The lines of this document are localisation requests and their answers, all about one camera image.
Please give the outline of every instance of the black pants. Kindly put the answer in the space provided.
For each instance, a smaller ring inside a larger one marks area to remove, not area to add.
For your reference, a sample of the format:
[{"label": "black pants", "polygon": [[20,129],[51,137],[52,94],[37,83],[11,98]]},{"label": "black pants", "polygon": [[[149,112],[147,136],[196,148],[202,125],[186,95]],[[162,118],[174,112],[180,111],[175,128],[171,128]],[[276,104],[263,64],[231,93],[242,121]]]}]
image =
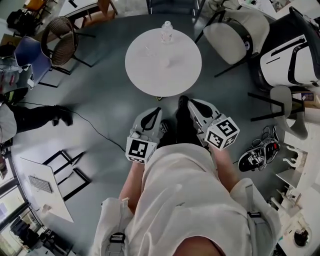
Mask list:
[{"label": "black pants", "polygon": [[29,109],[8,104],[8,107],[14,114],[17,134],[40,128],[49,121],[57,118],[59,113],[56,106],[39,106]]},{"label": "black pants", "polygon": [[194,121],[191,118],[188,106],[180,107],[175,115],[177,125],[176,133],[174,130],[166,132],[160,139],[157,148],[172,144],[189,143],[202,147],[197,137],[197,130],[194,128]]}]

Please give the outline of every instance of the strap buckle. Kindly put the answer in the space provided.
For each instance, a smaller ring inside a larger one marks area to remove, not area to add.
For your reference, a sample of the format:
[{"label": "strap buckle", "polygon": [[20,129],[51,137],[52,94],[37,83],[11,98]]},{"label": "strap buckle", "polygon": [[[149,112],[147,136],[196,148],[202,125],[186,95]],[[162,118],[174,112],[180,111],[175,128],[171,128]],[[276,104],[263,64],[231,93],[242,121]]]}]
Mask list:
[{"label": "strap buckle", "polygon": [[110,236],[110,245],[108,247],[109,254],[119,254],[122,251],[122,245],[125,243],[126,235],[118,232]]},{"label": "strap buckle", "polygon": [[261,213],[259,211],[248,211],[247,214],[251,218],[261,218]]}]

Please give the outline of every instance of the person's leg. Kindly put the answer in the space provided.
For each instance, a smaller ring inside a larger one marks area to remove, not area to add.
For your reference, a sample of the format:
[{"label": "person's leg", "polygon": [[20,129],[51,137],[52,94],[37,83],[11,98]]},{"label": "person's leg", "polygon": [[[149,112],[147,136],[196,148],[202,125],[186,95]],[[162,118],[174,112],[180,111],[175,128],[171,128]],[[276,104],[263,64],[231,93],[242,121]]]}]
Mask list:
[{"label": "person's leg", "polygon": [[197,130],[194,127],[194,121],[191,118],[188,109],[189,98],[187,96],[180,96],[178,103],[178,111],[176,112],[176,142],[195,144],[202,147],[200,140],[197,137]]},{"label": "person's leg", "polygon": [[26,108],[21,106],[10,106],[14,114],[17,126],[17,133],[26,132],[44,126],[52,120],[62,119],[67,126],[72,125],[72,115],[64,111],[59,106],[40,106],[35,108]]},{"label": "person's leg", "polygon": [[158,144],[157,149],[164,146],[176,144],[176,133],[168,120],[164,119],[161,121],[160,130],[163,133],[163,136],[160,139],[160,143]]}]

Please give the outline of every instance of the black cable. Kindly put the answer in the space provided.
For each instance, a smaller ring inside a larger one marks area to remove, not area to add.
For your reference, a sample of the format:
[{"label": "black cable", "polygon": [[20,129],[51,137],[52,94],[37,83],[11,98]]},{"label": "black cable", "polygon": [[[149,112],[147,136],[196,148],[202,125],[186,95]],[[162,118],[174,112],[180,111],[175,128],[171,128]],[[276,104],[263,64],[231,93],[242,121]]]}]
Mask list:
[{"label": "black cable", "polygon": [[1,140],[0,140],[0,143],[2,143],[2,139],[3,139],[3,133],[2,133],[2,127],[1,127],[1,125],[0,125],[0,130],[1,130]]},{"label": "black cable", "polygon": [[[52,106],[50,106],[50,105],[43,105],[43,104],[37,104],[37,103],[31,103],[31,102],[19,102],[19,103],[32,104],[32,105],[45,106],[45,107],[52,107]],[[88,119],[85,119],[83,116],[81,116],[81,115],[78,114],[77,112],[74,112],[74,111],[68,109],[67,107],[66,107],[66,109],[67,109],[67,110],[60,108],[60,110],[62,110],[62,111],[69,111],[69,112],[71,112],[71,113],[77,114],[77,115],[78,115],[79,117],[81,117],[83,120],[86,120],[86,121],[92,126],[92,128],[93,128],[99,135],[101,135],[102,137],[104,137],[106,140],[112,142],[113,144],[117,145],[123,152],[126,152],[126,151],[122,148],[122,146],[120,146],[118,143],[116,143],[116,142],[113,141],[112,139],[107,138],[106,136],[104,136],[103,134],[101,134],[100,132],[98,132],[97,129],[93,126],[93,124],[92,124]]]}]

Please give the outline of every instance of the blue chair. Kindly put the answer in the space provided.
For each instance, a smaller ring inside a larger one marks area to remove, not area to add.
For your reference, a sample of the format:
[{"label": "blue chair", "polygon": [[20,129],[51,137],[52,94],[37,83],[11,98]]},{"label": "blue chair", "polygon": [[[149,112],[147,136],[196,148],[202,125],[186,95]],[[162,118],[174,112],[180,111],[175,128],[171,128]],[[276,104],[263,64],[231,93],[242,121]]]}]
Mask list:
[{"label": "blue chair", "polygon": [[19,67],[31,65],[32,80],[34,85],[43,85],[57,88],[55,85],[41,82],[45,74],[52,69],[70,75],[70,72],[63,68],[52,66],[51,60],[41,51],[41,43],[31,37],[25,36],[14,51],[16,64]]}]

